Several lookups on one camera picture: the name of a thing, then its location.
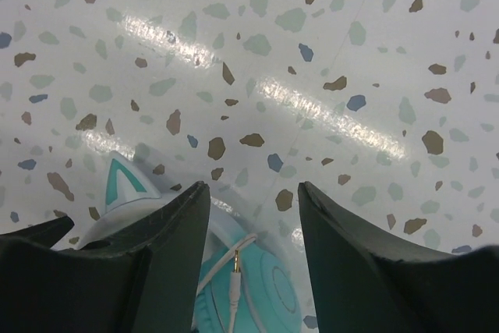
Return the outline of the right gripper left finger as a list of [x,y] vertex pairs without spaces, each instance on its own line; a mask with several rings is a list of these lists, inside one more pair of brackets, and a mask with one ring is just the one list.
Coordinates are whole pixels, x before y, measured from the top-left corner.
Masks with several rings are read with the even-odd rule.
[[210,205],[199,181],[81,250],[1,239],[2,331],[190,331]]

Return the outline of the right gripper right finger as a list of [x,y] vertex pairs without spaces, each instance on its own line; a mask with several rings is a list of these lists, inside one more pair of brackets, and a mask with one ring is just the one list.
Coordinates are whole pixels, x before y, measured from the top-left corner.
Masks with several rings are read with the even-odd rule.
[[371,224],[310,182],[299,215],[322,332],[495,332],[498,248],[461,255]]

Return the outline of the teal cat-ear headphones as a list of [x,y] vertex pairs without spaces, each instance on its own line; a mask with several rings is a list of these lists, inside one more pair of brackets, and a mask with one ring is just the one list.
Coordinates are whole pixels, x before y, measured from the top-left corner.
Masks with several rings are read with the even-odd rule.
[[[179,193],[162,193],[118,151],[108,155],[103,212],[77,249],[145,218]],[[299,332],[302,314],[284,264],[262,249],[216,202],[211,204],[208,238],[196,290],[193,327],[199,332]]]

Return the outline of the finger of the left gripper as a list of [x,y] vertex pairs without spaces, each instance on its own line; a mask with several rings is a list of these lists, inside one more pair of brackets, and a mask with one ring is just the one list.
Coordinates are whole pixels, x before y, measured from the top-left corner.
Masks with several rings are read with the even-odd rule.
[[69,216],[62,216],[15,232],[1,234],[1,239],[22,239],[52,248],[74,225],[74,221]]

